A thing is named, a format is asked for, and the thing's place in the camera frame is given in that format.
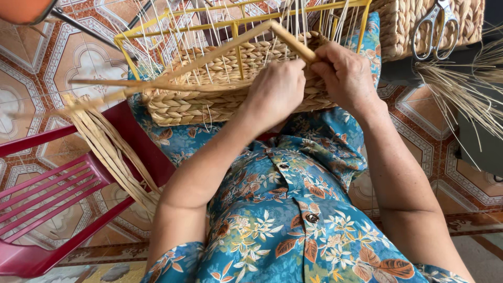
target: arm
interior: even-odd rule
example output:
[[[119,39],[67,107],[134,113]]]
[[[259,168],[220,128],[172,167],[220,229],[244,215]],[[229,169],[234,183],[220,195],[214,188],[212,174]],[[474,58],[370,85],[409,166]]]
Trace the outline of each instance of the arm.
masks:
[[[304,66],[295,60],[262,70],[236,115],[175,171],[155,213],[147,269],[178,245],[205,242],[206,204],[241,150],[300,105]]]
[[[324,62],[311,68],[364,132],[370,177],[388,238],[410,261],[435,265],[474,282],[452,243],[428,178],[374,89],[369,61],[336,43],[320,47],[316,54]]]

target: scissors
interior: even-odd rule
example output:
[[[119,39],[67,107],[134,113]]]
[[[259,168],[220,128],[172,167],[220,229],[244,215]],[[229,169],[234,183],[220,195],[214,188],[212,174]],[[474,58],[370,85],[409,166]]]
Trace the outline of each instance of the scissors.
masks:
[[[438,36],[435,39],[435,44],[433,44],[433,35],[435,32],[435,23],[437,22],[437,17],[440,16],[440,21],[437,25],[437,28],[440,27],[440,30],[438,31]],[[439,56],[439,49],[440,49],[440,42],[442,41],[442,37],[444,36],[444,29],[445,26],[447,25],[448,22],[453,22],[454,24],[454,29],[456,30],[456,38],[454,43],[452,44],[451,49],[449,49],[445,55]],[[415,49],[415,38],[417,35],[417,32],[419,30],[419,27],[421,24],[424,22],[426,23],[431,23],[431,28],[429,32],[429,39],[426,38],[427,41],[427,49],[424,55],[418,56],[416,49]],[[456,43],[458,42],[458,36],[459,36],[459,23],[456,17],[452,14],[451,7],[449,6],[449,0],[437,0],[433,8],[430,10],[430,12],[421,19],[421,21],[416,25],[415,30],[414,30],[414,36],[412,37],[412,54],[414,55],[414,58],[416,60],[422,61],[428,58],[432,51],[433,51],[433,57],[436,60],[444,60],[449,55],[451,54],[452,50],[454,50],[454,47],[456,47]]]

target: braided weave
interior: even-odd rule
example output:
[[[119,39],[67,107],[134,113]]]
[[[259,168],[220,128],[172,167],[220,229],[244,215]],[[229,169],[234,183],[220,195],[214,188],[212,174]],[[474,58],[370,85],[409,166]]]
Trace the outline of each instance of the braided weave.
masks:
[[[436,0],[374,0],[370,11],[377,11],[381,19],[382,61],[394,61],[412,55],[411,38],[417,23],[430,11]],[[457,46],[482,39],[484,0],[450,0],[452,13],[459,23]],[[452,46],[455,33],[447,29],[440,43],[441,49]],[[416,42],[418,53],[426,50],[426,25],[421,25]]]
[[[312,50],[326,43],[326,38],[315,31],[305,34],[307,45]],[[298,40],[303,42],[304,36],[298,35]],[[190,60],[203,56],[203,52],[211,52],[216,47],[209,46],[203,50],[194,48],[193,50],[180,51],[180,58],[174,59],[171,64],[175,71],[189,64]],[[296,54],[289,50],[285,43],[278,40],[276,44],[268,41],[258,43],[242,43],[240,45],[243,74],[245,82],[250,82],[263,68],[263,61],[268,62],[284,61],[286,57],[295,59]],[[229,51],[220,58],[216,58],[212,63],[186,73],[184,76],[174,78],[170,83],[178,85],[193,85],[192,91],[173,91],[150,89],[142,94],[143,103],[152,116],[154,122],[159,126],[176,126],[197,124],[211,121],[219,122],[228,120],[245,100],[249,83],[243,83],[239,73],[239,65],[236,51]],[[168,67],[161,74],[164,75],[171,68]],[[336,106],[328,99],[323,80],[309,70],[305,71],[306,86],[304,89],[304,100],[295,112],[318,110]],[[239,85],[234,90],[229,91],[200,91],[196,90],[198,85]]]

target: chair leg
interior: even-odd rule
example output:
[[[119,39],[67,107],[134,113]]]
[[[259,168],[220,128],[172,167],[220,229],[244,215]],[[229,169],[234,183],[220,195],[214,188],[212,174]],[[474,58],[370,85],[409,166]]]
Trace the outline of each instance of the chair leg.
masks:
[[[98,39],[99,41],[105,43],[106,45],[110,46],[111,48],[114,48],[120,52],[122,52],[122,50],[117,47],[115,44],[113,44],[108,38],[102,36],[101,34],[99,33],[96,33],[95,31],[89,29],[88,27],[82,25],[81,23],[79,23],[78,21],[76,21],[74,18],[72,17],[69,17],[68,15],[66,15],[65,13],[63,13],[63,10],[60,8],[60,7],[54,7],[52,8],[51,10],[51,15],[68,23],[69,25],[75,27],[75,28],[78,28],[79,30],[81,30],[82,32],[85,32],[87,34],[89,34],[90,36]],[[133,54],[129,53],[129,57],[131,57],[132,60],[136,60],[136,56],[134,56]]]

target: floral shirt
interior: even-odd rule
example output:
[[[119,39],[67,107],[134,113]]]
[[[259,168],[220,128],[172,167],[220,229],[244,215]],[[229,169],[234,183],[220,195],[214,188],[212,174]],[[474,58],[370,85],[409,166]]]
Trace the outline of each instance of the floral shirt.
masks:
[[[378,35],[379,18],[371,13],[362,54],[372,61],[376,86]],[[159,127],[138,94],[129,103],[176,166],[223,125]],[[297,113],[280,134],[254,141],[232,163],[208,203],[207,243],[167,251],[142,282],[466,282],[439,267],[411,264],[352,206],[347,188],[367,163],[362,130],[348,112]]]

